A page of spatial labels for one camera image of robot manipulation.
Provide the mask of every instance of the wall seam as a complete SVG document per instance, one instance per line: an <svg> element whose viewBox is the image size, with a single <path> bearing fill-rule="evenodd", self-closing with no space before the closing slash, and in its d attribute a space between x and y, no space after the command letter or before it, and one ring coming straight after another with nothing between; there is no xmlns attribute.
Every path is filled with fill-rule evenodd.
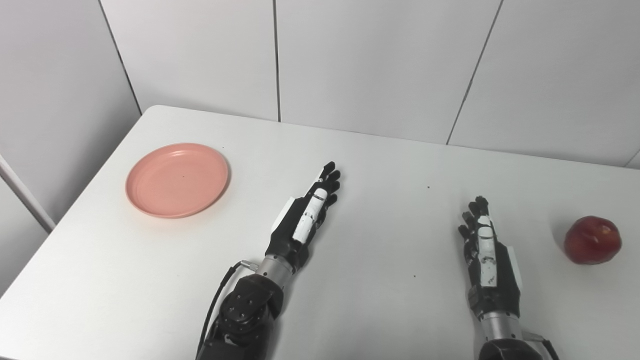
<svg viewBox="0 0 640 360"><path fill-rule="evenodd" d="M446 145L451 141L451 136L453 135L453 130L456 128L456 124L458 123L458 119L460 118L460 113L462 112L462 107L465 105L465 101L467 100L467 96L469 95L469 90L471 90L471 85L474 82L474 77L476 76L476 72L478 70L478 66L480 65L480 61L482 60L482 56L484 54L484 50L486 49L486 45L489 42L489 38L491 37L491 32L493 31L493 27L495 25L496 20L498 19L498 14L500 14L500 9L502 8L502 3L504 0L500 0L500 4L498 5L498 10L495 12L495 16L493 17L493 21L491 23L491 27L489 27L489 33L486 35L486 39L484 40L484 44L482 46L482 50L480 50L480 56L478 56L478 61L476 62L476 67L474 67L473 73L471 73L471 78L469 79L469 84L467 85L467 90L465 91L465 95L462 97L462 102L460 103L460 107L458 108L458 113L456 114L456 119L453 121L453 126L451 126L451 131L449 132L449 137L447 138Z"/></svg>
<svg viewBox="0 0 640 360"><path fill-rule="evenodd" d="M104 22L107 24L107 29L109 29L109 36L111 36L111 41L113 41L113 46L116 48L116 53L118 54L118 59L120 60L120 65L122 66L122 70L124 71L124 76L127 78L127 84L129 84L129 89L131 90L131 95L133 95L133 100L136 102L136 107L138 107L138 113L142 115L142 110L140 108L140 103L138 102L138 97L136 96L136 92L133 90L133 85L131 84L131 79L129 78L129 73L127 72L127 68L124 66L124 61L122 60L122 55L120 54L120 49L118 48L118 44L116 43L116 38L113 36L113 31L111 30L111 25L109 24L109 19L107 19L107 13L104 12L104 7L102 6L102 0L98 0L98 4L100 4L100 11L102 11L102 16L104 17Z"/></svg>

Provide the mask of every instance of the pink plate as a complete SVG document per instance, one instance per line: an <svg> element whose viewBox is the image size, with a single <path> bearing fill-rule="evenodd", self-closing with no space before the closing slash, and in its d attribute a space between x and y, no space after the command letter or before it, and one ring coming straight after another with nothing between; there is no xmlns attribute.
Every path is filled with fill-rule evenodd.
<svg viewBox="0 0 640 360"><path fill-rule="evenodd" d="M175 143L148 153L133 166L127 197L149 215L187 217L213 204L227 177L227 162L218 151L197 143Z"/></svg>

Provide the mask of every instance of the black cable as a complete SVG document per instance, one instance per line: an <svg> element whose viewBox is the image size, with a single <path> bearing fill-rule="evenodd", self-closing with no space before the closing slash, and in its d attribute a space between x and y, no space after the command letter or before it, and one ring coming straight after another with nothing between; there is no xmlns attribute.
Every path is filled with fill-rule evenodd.
<svg viewBox="0 0 640 360"><path fill-rule="evenodd" d="M236 273L236 270L239 267L240 267L240 262L238 262L234 266L231 266L227 274L222 278L222 281L220 282L220 287L218 287L218 290L216 291L216 296L213 297L211 306L209 306L209 311L207 311L207 317L204 320L204 325L202 326L202 333L200 334L200 342L198 342L198 351L196 351L196 356L198 353L200 353L200 349L204 344L205 336L207 336L207 330L209 330L209 320L211 320L211 314L213 313L213 308L216 306L216 303L218 302L220 293L222 292L222 289L224 289L227 283L229 282L229 279L231 279L231 277Z"/></svg>
<svg viewBox="0 0 640 360"><path fill-rule="evenodd" d="M551 355L551 359L553 360L560 360L560 358L558 357L558 354L556 352L556 350L554 349L554 346L551 345L551 341L544 339L542 341L542 345L545 347L545 349L547 350L547 352L549 353L549 355Z"/></svg>

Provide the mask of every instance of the black finger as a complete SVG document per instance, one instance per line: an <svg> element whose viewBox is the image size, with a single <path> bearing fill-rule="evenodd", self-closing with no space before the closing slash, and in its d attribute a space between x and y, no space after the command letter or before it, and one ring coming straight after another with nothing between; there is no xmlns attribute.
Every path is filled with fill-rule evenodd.
<svg viewBox="0 0 640 360"><path fill-rule="evenodd" d="M462 219L464 219L467 223L467 227L469 228L469 230L473 231L476 229L476 219L473 215L471 215L470 212L465 211L464 213L462 213Z"/></svg>
<svg viewBox="0 0 640 360"><path fill-rule="evenodd" d="M338 195L332 194L331 196L329 196L324 204L324 206L326 206L327 208L333 204L335 204L335 202L338 201Z"/></svg>
<svg viewBox="0 0 640 360"><path fill-rule="evenodd" d="M469 239L469 237L471 237L471 232L469 231L469 229L464 226L464 225L460 225L458 226L458 232L462 235L462 237L467 240Z"/></svg>
<svg viewBox="0 0 640 360"><path fill-rule="evenodd" d="M320 214L318 214L318 220L316 221L316 227L320 227L320 225L322 225L322 223L324 222L325 219L326 219L326 208L323 208L322 211L320 211Z"/></svg>
<svg viewBox="0 0 640 360"><path fill-rule="evenodd" d="M476 204L480 208L480 215L489 215L489 202L484 197L476 197Z"/></svg>
<svg viewBox="0 0 640 360"><path fill-rule="evenodd" d="M340 181L336 181L331 184L331 191L329 193L335 193L340 188Z"/></svg>
<svg viewBox="0 0 640 360"><path fill-rule="evenodd" d="M334 181L337 181L338 179L340 179L340 170L336 170L329 174L329 176L326 178L326 182L332 183Z"/></svg>
<svg viewBox="0 0 640 360"><path fill-rule="evenodd" d="M335 163L333 161L331 161L330 163L325 165L324 168L322 169L322 173L320 174L320 178L321 179L326 178L334 170L335 170Z"/></svg>
<svg viewBox="0 0 640 360"><path fill-rule="evenodd" d="M479 218L480 217L480 206L478 204L476 204L475 202L469 202L469 210L471 210L471 213L476 217Z"/></svg>

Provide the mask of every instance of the white finger segment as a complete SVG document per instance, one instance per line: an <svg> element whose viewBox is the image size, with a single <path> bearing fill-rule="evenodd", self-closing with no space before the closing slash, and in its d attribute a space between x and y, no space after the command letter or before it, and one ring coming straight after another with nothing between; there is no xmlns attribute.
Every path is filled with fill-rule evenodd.
<svg viewBox="0 0 640 360"><path fill-rule="evenodd" d="M311 196L311 201L309 201L305 212L300 218L300 222L298 222L298 226L296 226L296 230L293 232L293 240L300 241L301 243L307 242L309 232L311 232L311 228L318 219L318 214L320 214L322 210L326 196L327 192L325 189L316 189L316 192Z"/></svg>

